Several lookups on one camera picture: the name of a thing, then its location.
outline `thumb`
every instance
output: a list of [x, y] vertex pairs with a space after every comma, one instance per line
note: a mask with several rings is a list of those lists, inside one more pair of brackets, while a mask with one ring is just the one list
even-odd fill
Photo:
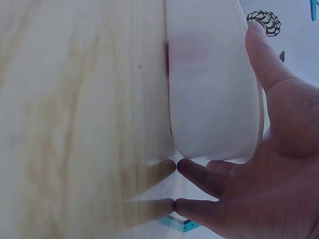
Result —
[[246, 50], [255, 74], [266, 93], [283, 80], [296, 79], [268, 44], [264, 28], [258, 22], [248, 28]]

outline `wood grain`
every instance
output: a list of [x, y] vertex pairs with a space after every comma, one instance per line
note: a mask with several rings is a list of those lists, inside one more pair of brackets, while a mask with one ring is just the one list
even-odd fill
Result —
[[162, 0], [0, 2], [1, 238], [170, 233], [165, 59]]

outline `finger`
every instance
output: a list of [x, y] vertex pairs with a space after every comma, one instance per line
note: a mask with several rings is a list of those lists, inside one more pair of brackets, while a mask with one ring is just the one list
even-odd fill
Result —
[[177, 164], [177, 170], [205, 193], [217, 199], [223, 195], [225, 181], [230, 177], [226, 174], [211, 171], [188, 159], [182, 159]]
[[268, 44], [264, 28], [258, 22], [248, 28], [246, 50], [256, 76], [266, 93], [283, 80], [296, 80]]
[[224, 231], [226, 207], [221, 202], [180, 198], [175, 201], [174, 209], [179, 215], [210, 228], [220, 235]]
[[236, 163], [226, 162], [226, 161], [210, 161], [206, 168], [209, 168], [213, 171], [217, 171], [222, 174], [228, 174], [233, 176], [236, 171], [239, 169], [240, 165]]

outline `black patterned graphic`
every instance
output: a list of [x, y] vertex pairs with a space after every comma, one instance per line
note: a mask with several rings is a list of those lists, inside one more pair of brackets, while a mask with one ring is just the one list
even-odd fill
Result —
[[277, 36], [280, 33], [281, 22], [272, 11], [254, 11], [247, 15], [248, 26], [254, 22], [262, 24], [268, 37]]
[[282, 51], [279, 55], [279, 58], [281, 59], [282, 62], [285, 62], [285, 57], [286, 57], [285, 54], [286, 54], [285, 51]]

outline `light wood surface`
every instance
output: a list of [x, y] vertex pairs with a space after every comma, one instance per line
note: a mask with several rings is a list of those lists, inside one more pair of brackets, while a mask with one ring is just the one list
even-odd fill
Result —
[[0, 238], [169, 238], [163, 0], [0, 1]]

